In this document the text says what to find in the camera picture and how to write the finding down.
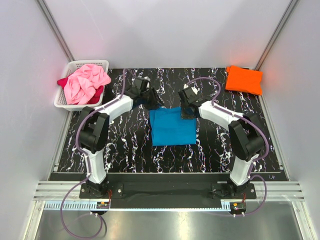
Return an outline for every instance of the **red cloth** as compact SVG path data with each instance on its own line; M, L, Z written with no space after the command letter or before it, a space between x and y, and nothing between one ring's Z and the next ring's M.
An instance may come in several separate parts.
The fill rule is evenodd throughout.
M65 78L61 78L58 81L56 81L56 83L64 89L66 84L67 84L68 77L69 76L67 76ZM98 87L98 89L95 91L94 96L87 102L87 104L96 104L96 103L98 103L99 100L100 100L100 96L103 93L103 91L104 91L104 86Z
M260 86L262 71L243 69L238 66L227 67L226 71L228 72L226 90L262 95Z

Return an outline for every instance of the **pink towel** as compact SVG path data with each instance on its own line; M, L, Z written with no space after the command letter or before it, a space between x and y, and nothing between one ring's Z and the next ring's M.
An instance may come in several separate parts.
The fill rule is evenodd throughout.
M111 78L101 66L86 64L68 77L64 87L67 104L87 104L100 86L107 85Z
M62 87L62 89L65 89L65 86L68 82L68 77L61 78L56 83ZM86 104L97 104L100 100L101 94L104 92L104 86L100 86L96 91L94 96L86 103Z

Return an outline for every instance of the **white wall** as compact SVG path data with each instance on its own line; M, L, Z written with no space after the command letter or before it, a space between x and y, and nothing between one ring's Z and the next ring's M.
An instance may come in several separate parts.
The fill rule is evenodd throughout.
M66 115L53 101L67 59L36 1L2 0L0 22L0 233L17 240Z
M320 1L301 0L262 66L263 93L290 176L320 236Z
M254 68L289 0L46 0L76 59Z

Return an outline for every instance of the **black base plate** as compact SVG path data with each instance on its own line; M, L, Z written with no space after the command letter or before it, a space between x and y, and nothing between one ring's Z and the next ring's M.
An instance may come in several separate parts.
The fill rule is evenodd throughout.
M109 183L108 190L112 192L112 199L122 199L124 192L124 185L122 183ZM105 195L101 195L98 191L89 187L86 183L81 185L80 199L108 199L108 192Z
M246 199L256 199L257 198L255 185L253 183L249 183L248 186L242 192L236 193L235 196L231 196L229 194L222 195L221 189L226 184L227 183L212 183L211 184L211 191L212 191L212 198L213 199L215 199L215 200L220 200L220 199L239 199L239 200L242 200L244 198L244 193L245 193Z

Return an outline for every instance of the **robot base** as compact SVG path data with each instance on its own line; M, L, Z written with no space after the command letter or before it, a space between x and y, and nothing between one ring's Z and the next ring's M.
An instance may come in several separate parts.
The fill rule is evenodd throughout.
M238 192L231 193L228 191L229 183L212 183L211 184L211 191L212 191L212 198L215 200L221 199L237 199L242 200L244 199L244 194L246 199L256 199L256 189L253 183L249 183L246 185L244 189Z
M105 179L101 184L87 181L81 185L80 199L108 199L108 190L112 192L112 199L122 199L124 185L122 183L110 183Z

